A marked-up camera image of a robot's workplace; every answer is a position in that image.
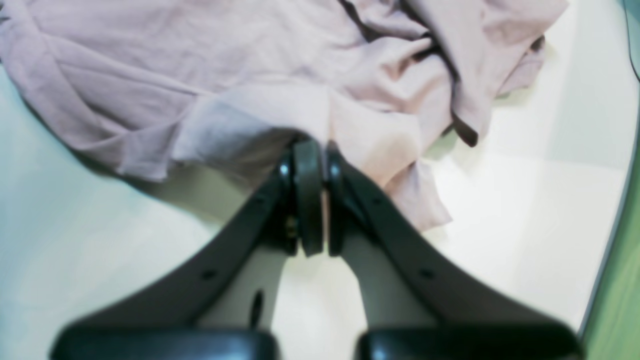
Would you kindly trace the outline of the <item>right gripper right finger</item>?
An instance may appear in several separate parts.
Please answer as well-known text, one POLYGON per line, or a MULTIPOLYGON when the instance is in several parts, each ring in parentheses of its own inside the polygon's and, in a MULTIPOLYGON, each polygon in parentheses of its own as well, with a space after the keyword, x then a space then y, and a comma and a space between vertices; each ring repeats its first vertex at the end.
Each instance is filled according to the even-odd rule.
POLYGON ((329 254, 356 276, 366 317, 355 360, 583 359, 569 326, 451 262, 337 145, 326 159, 329 254))

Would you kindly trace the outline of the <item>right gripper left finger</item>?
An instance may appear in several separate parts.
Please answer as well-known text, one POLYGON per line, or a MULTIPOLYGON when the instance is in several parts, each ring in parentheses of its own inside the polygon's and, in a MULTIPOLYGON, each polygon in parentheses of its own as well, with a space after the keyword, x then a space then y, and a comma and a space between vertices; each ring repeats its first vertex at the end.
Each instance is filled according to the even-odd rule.
POLYGON ((293 143, 213 240, 144 289, 73 322, 53 360, 278 360, 282 271, 323 250, 320 147, 293 143))

